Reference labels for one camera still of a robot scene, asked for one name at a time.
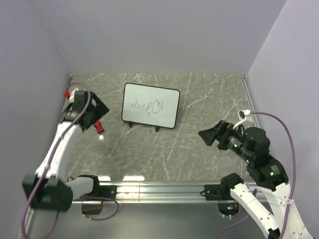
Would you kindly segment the red bone-shaped eraser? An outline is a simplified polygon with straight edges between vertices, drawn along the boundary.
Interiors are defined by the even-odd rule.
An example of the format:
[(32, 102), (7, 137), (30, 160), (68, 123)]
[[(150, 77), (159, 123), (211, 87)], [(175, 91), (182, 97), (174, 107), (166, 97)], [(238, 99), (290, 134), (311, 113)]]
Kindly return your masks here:
[(99, 120), (94, 123), (94, 127), (95, 127), (97, 133), (103, 133), (104, 132), (104, 128), (102, 127), (102, 125), (101, 125)]

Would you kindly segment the small white whiteboard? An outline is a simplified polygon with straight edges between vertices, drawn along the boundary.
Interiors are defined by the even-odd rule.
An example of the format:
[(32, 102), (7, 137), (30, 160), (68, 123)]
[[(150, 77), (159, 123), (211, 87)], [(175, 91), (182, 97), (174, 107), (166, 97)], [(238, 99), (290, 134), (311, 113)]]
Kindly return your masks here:
[(126, 83), (121, 118), (126, 122), (175, 128), (179, 100), (177, 89)]

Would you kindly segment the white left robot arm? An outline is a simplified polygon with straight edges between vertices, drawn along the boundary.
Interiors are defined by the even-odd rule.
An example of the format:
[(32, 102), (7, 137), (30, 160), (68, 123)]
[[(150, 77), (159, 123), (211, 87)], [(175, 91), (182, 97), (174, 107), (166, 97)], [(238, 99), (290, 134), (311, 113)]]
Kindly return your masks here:
[(74, 200), (87, 197), (96, 200), (101, 194), (95, 175), (80, 175), (64, 182), (66, 167), (81, 135), (109, 112), (93, 93), (66, 93), (71, 101), (62, 112), (52, 145), (33, 175), (25, 175), (22, 187), (28, 206), (36, 210), (66, 212)]

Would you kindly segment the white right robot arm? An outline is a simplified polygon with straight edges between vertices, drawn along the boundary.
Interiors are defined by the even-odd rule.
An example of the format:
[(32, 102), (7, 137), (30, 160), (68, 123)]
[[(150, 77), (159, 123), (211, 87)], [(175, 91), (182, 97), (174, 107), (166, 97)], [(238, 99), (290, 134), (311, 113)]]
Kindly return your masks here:
[(270, 154), (270, 140), (263, 129), (236, 129), (233, 124), (221, 120), (198, 134), (206, 145), (211, 146), (217, 141), (219, 150), (230, 150), (246, 162), (248, 174), (256, 189), (264, 194), (270, 209), (262, 205), (236, 173), (220, 180), (220, 195), (237, 201), (258, 225), (264, 238), (312, 238), (291, 198), (293, 189), (286, 171), (281, 162)]

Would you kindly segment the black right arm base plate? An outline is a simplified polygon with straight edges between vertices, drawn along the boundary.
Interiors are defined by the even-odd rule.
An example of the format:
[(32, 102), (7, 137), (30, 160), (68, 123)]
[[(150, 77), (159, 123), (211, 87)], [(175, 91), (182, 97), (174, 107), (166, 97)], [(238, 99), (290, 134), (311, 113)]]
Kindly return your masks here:
[(200, 195), (204, 197), (206, 201), (232, 200), (229, 189), (221, 184), (204, 185), (204, 190), (200, 192)]

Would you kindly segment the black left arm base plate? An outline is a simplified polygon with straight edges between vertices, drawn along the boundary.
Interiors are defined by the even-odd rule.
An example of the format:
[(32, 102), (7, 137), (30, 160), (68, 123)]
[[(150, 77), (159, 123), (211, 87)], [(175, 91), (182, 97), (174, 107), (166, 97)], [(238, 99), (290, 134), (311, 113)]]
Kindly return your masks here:
[(117, 194), (116, 185), (100, 185), (97, 196), (115, 200), (116, 194)]

